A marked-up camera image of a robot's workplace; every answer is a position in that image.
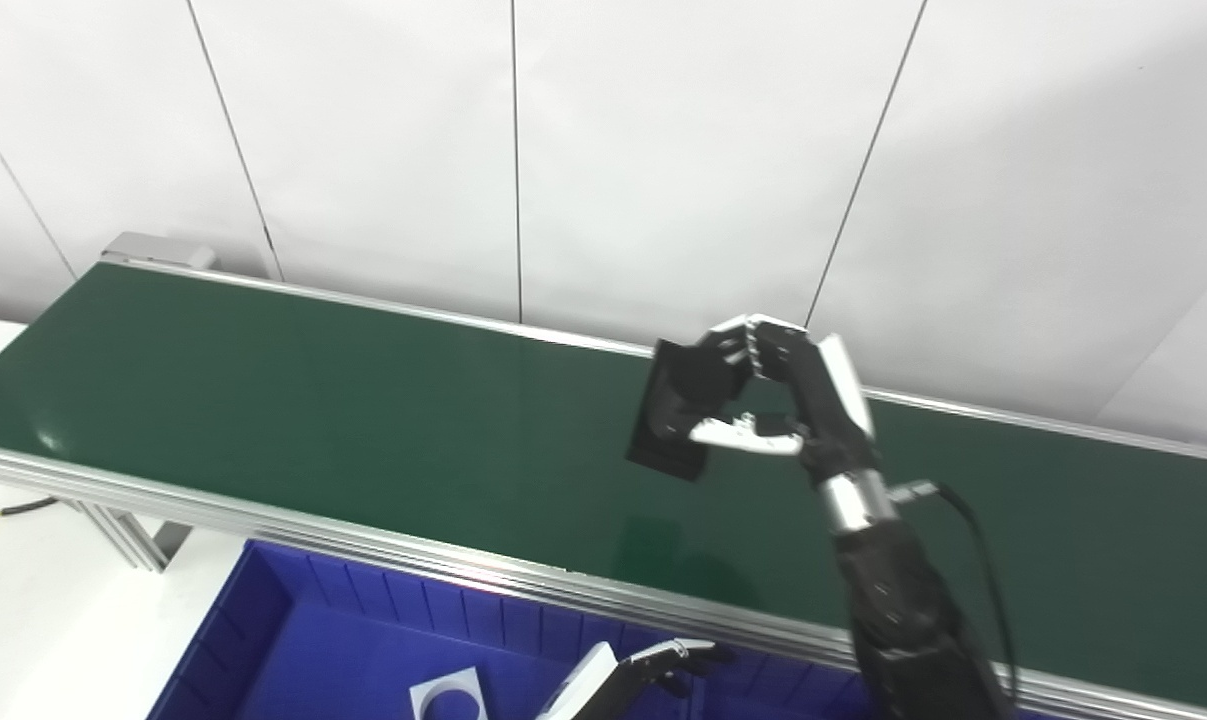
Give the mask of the robot left hand black white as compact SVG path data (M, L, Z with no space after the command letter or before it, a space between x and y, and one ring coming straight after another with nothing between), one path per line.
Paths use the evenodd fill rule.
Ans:
M735 660L731 648L707 639L675 637L623 658L616 656L608 642L597 642L558 684L536 716L620 719L651 685L676 699L687 699L693 685L682 677L707 678Z

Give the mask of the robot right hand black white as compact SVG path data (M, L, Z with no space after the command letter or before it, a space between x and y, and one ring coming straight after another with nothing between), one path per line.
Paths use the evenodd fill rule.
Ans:
M725 361L730 398L762 379L789 390L792 411L705 415L687 434L690 441L794 456L814 484L881 469L871 410L839 334L814 341L801 324L746 314L713 324L695 346Z

